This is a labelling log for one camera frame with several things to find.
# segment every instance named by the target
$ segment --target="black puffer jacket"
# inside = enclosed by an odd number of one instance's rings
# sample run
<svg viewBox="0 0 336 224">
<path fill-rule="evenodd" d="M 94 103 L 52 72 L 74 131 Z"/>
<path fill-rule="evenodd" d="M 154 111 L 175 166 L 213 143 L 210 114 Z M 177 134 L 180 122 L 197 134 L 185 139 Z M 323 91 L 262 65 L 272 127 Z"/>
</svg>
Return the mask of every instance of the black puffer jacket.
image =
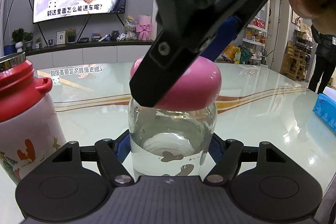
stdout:
<svg viewBox="0 0 336 224">
<path fill-rule="evenodd" d="M 333 36 L 319 33 L 313 25 L 311 26 L 311 33 L 318 44 L 315 54 L 336 65 L 336 45 L 333 45 Z"/>
</svg>

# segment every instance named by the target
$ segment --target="glossy tabletop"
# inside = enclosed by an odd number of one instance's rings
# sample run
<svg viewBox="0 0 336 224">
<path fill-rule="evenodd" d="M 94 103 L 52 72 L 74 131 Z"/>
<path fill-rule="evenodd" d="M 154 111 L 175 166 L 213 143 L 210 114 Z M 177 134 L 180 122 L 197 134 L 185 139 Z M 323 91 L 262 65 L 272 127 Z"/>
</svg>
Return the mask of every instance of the glossy tabletop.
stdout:
<svg viewBox="0 0 336 224">
<path fill-rule="evenodd" d="M 222 74 L 216 134 L 248 146 L 273 143 L 315 177 L 325 193 L 336 172 L 336 136 L 312 112 L 317 94 L 265 67 L 216 65 Z M 131 66 L 91 64 L 37 71 L 38 77 L 56 82 L 50 95 L 67 141 L 93 145 L 103 138 L 115 139 L 128 128 Z M 133 175 L 130 155 L 124 165 Z M 95 163 L 83 166 L 98 172 Z M 208 155 L 201 177 L 213 166 Z M 254 166 L 244 164 L 241 171 Z M 23 219 L 14 191 L 14 183 L 0 169 L 0 223 Z"/>
</svg>

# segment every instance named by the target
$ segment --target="black countertop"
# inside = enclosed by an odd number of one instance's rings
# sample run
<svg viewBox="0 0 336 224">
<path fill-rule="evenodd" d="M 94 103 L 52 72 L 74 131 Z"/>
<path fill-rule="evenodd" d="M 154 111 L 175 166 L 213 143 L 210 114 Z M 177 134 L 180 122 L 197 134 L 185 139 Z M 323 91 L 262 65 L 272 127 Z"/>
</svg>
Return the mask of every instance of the black countertop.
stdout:
<svg viewBox="0 0 336 224">
<path fill-rule="evenodd" d="M 84 43 L 65 43 L 60 45 L 48 46 L 43 48 L 35 48 L 26 51 L 26 56 L 41 54 L 45 52 L 56 52 L 62 50 L 71 50 L 74 48 L 90 48 L 90 47 L 110 47 L 110 46 L 132 46 L 132 45 L 152 45 L 153 40 L 110 40 L 110 41 L 88 41 Z"/>
</svg>

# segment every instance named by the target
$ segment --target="door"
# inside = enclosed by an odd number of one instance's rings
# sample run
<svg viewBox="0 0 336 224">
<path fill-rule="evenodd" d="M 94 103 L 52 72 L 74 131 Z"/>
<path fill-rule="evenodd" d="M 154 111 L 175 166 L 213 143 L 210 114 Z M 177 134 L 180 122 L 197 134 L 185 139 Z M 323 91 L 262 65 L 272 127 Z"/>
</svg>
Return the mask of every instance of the door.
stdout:
<svg viewBox="0 0 336 224">
<path fill-rule="evenodd" d="M 269 17 L 268 17 L 268 27 L 267 27 L 267 40 L 266 40 L 266 50 L 267 54 L 275 49 L 275 44 L 278 34 L 278 24 L 279 24 L 279 12 L 280 12 L 280 0 L 270 0 L 269 3 Z M 266 64 L 268 68 L 272 68 L 273 54 L 270 53 L 267 57 Z"/>
</svg>

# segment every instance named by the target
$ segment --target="water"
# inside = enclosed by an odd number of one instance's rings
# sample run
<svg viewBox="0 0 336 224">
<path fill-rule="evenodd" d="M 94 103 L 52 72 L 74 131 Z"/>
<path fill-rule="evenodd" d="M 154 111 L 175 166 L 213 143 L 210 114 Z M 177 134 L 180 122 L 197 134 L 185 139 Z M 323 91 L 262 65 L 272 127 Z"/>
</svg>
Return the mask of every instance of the water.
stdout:
<svg viewBox="0 0 336 224">
<path fill-rule="evenodd" d="M 130 134 L 136 179 L 199 174 L 212 137 L 212 121 L 191 118 L 190 112 L 147 113 L 144 121 L 137 118 L 138 126 Z"/>
</svg>

